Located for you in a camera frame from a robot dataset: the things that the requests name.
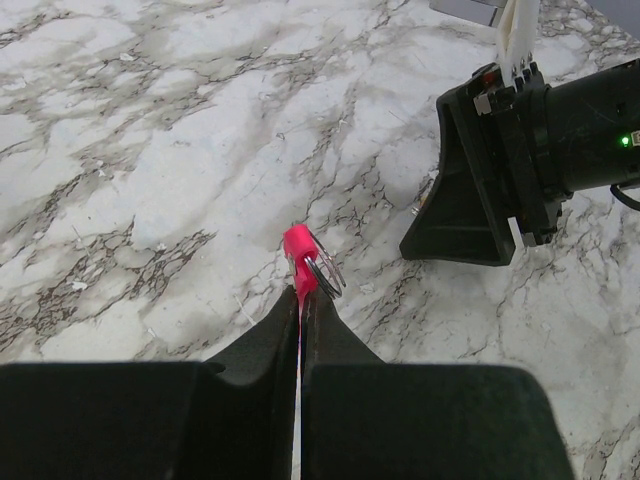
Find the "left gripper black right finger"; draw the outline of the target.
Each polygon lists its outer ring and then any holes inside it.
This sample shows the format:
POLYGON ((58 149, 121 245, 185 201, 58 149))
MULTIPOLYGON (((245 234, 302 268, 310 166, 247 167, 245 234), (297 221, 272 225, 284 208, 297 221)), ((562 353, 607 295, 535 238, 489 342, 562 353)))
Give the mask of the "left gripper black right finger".
POLYGON ((301 314, 305 479, 570 479, 548 397, 504 365, 382 361, 323 293, 301 314))

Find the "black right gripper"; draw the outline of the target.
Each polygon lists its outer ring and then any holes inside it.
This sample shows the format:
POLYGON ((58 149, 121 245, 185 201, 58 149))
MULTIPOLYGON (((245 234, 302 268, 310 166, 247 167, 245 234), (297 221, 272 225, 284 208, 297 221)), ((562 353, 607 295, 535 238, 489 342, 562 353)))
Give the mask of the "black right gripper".
POLYGON ((474 78, 480 88, 436 102, 438 174, 400 243, 404 259, 507 266, 508 213, 526 245, 544 245, 563 202, 583 190, 607 187, 638 210, 628 194, 639 186, 638 60, 556 87, 536 63, 512 85, 495 63, 474 78))

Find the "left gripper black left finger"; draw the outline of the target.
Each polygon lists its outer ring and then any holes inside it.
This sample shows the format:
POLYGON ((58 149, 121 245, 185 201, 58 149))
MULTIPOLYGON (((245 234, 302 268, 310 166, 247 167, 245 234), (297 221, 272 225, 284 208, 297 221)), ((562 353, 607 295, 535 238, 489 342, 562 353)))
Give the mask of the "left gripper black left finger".
POLYGON ((287 479, 298 301, 201 361, 1 369, 5 479, 287 479))

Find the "pink strap keyring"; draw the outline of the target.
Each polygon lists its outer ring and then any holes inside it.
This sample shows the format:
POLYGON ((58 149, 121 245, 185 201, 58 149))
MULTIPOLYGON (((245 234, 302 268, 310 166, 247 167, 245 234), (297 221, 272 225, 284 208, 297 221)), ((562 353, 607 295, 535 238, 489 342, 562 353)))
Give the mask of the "pink strap keyring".
POLYGON ((283 234, 283 248, 288 261, 293 287, 298 302, 298 353, 296 379, 296 406, 293 438, 294 479, 310 479, 309 449, 313 440, 309 436, 310 380, 314 363, 314 329, 318 323, 318 309, 331 305, 342 296, 346 281, 334 258, 317 236, 304 224, 291 226, 283 234))

